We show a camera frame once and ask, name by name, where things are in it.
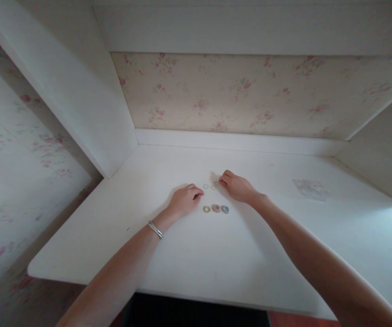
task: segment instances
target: left hand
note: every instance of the left hand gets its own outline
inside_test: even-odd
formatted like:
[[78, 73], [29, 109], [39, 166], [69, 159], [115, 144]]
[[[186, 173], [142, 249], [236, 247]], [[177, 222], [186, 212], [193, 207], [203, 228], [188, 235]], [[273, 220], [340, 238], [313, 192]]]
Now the left hand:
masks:
[[197, 208], [203, 195], [203, 191], [194, 184], [180, 188], [173, 193], [166, 211], [176, 219], [184, 217]]

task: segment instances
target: hand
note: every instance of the hand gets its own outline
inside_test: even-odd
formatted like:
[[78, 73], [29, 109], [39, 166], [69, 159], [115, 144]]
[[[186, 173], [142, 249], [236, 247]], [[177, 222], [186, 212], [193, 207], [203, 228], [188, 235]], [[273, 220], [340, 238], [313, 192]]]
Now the hand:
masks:
[[180, 188], [173, 193], [166, 211], [176, 219], [186, 216], [197, 208], [203, 195], [203, 191], [194, 184]]
[[260, 195], [247, 179], [235, 175], [230, 170], [225, 170], [218, 181], [226, 189], [231, 198], [239, 202], [250, 204], [252, 200], [257, 199]]

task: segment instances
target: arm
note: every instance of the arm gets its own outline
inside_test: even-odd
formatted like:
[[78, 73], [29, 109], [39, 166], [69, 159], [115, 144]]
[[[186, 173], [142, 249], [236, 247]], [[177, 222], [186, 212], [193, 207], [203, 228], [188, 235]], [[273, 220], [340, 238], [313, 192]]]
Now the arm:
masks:
[[392, 327], [392, 306], [334, 251], [246, 179], [226, 170], [219, 182], [233, 199], [249, 204], [261, 215], [343, 326]]
[[[202, 196], [194, 184], [177, 190], [153, 223], [164, 234], [176, 220], [194, 211]], [[159, 241], [144, 226], [98, 272], [57, 327], [109, 326], [135, 293]]]

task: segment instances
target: white desk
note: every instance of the white desk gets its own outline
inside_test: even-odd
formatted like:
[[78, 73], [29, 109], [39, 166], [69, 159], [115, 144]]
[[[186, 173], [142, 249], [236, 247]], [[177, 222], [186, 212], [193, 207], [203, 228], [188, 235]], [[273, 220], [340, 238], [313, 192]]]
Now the white desk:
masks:
[[[36, 255], [29, 275], [87, 284], [172, 189], [211, 186], [225, 169], [268, 194], [392, 304], [392, 199], [335, 159], [306, 155], [140, 145]], [[293, 178], [321, 182], [331, 198], [305, 198]], [[199, 208], [161, 241], [139, 291], [334, 318], [251, 208], [220, 186], [204, 191]], [[213, 203], [230, 214], [202, 211]]]

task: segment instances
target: dark floor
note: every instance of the dark floor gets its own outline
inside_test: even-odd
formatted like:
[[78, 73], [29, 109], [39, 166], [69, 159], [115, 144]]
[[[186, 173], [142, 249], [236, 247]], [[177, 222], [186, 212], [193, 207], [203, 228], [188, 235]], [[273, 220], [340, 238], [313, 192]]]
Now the dark floor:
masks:
[[135, 293], [120, 326], [270, 327], [266, 311]]

